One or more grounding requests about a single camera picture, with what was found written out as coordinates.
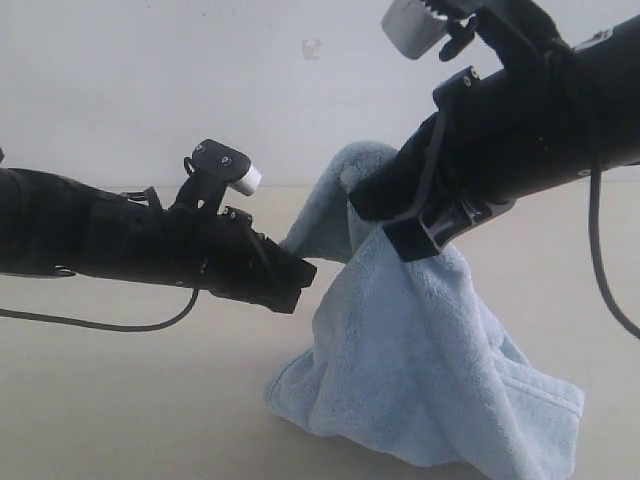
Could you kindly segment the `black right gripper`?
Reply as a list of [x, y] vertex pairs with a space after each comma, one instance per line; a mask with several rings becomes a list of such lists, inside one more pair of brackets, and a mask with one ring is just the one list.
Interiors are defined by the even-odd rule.
[[457, 236], [545, 188], [542, 68], [505, 68], [481, 78], [467, 67], [433, 92], [429, 138], [400, 150], [358, 144], [348, 198], [365, 221], [383, 225], [403, 262], [439, 255]]

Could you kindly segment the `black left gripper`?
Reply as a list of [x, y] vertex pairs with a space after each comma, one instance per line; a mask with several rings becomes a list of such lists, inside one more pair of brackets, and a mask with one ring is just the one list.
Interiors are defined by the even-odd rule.
[[250, 214], [223, 208], [226, 190], [223, 184], [185, 184], [167, 209], [154, 188], [144, 190], [170, 271], [189, 288], [230, 300], [260, 300], [272, 312], [293, 314], [317, 268], [255, 232]]

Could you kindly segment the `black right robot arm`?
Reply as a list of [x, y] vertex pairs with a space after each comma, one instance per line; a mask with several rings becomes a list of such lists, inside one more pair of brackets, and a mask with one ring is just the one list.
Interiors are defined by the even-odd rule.
[[442, 82], [436, 112], [350, 193], [406, 261], [437, 255], [522, 197], [639, 160], [637, 18], [575, 47], [535, 44], [488, 19], [480, 11], [472, 30], [491, 40], [502, 68]]

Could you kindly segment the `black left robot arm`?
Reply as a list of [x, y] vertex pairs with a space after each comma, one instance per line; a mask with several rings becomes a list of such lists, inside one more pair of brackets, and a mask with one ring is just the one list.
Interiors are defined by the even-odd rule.
[[314, 265], [252, 228], [221, 197], [181, 193], [163, 208], [152, 188], [133, 197], [35, 170], [1, 171], [1, 271], [77, 274], [205, 290], [292, 313]]

